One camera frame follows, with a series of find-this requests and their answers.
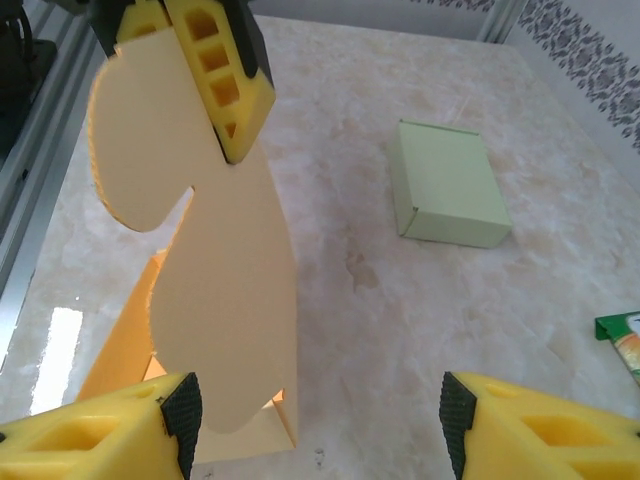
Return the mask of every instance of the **marble table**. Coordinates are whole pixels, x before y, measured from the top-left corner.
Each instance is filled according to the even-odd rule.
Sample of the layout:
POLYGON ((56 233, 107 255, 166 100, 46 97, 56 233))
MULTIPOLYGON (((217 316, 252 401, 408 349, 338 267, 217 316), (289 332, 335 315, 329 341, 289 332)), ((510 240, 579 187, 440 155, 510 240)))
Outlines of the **marble table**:
MULTIPOLYGON (((300 442, 194 478, 453 479, 445 370, 640 418, 640 389, 593 338, 594 317, 640 308, 640 197, 519 54, 259 23, 278 91, 262 141, 299 266, 300 442), (400 117, 482 133, 515 225, 499 248, 396 235, 385 146, 400 117)), ((179 218, 127 231, 88 162, 85 129, 0 375, 1 421, 74 398, 179 218)))

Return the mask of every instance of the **small cardboard box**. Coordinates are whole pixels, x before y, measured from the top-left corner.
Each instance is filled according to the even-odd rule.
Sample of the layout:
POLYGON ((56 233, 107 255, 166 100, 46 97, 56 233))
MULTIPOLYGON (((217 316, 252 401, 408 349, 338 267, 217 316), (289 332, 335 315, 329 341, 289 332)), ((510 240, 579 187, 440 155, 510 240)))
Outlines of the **small cardboard box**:
POLYGON ((400 120, 388 154, 399 235, 491 248, 511 231, 480 134, 400 120))

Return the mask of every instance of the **snack package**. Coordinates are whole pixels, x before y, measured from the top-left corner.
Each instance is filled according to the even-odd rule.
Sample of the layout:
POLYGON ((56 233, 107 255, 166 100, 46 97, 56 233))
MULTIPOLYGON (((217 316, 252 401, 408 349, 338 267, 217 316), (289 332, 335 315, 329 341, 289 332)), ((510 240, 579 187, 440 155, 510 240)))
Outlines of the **snack package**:
POLYGON ((640 384, 640 312, 596 318, 596 338, 611 340, 633 378, 640 384))

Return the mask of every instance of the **cardboard piece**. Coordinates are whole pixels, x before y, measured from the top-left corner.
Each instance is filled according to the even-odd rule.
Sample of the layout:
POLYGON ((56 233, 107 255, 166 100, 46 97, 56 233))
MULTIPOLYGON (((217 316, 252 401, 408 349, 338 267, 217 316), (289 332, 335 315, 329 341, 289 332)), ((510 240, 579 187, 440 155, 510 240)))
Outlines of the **cardboard piece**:
POLYGON ((478 133, 401 120, 388 153, 399 235, 491 248, 511 231, 478 133))
POLYGON ((117 358, 127 352, 116 351, 136 324, 145 372, 198 375, 204 414, 196 461, 292 448, 296 268, 266 158, 256 143, 241 164, 225 162, 173 28, 116 52, 89 105, 100 198, 118 221, 145 232, 188 188, 194 194, 166 253, 143 272, 82 395, 103 393, 94 378, 129 361, 135 373, 118 374, 109 388, 138 376, 140 356, 117 358))

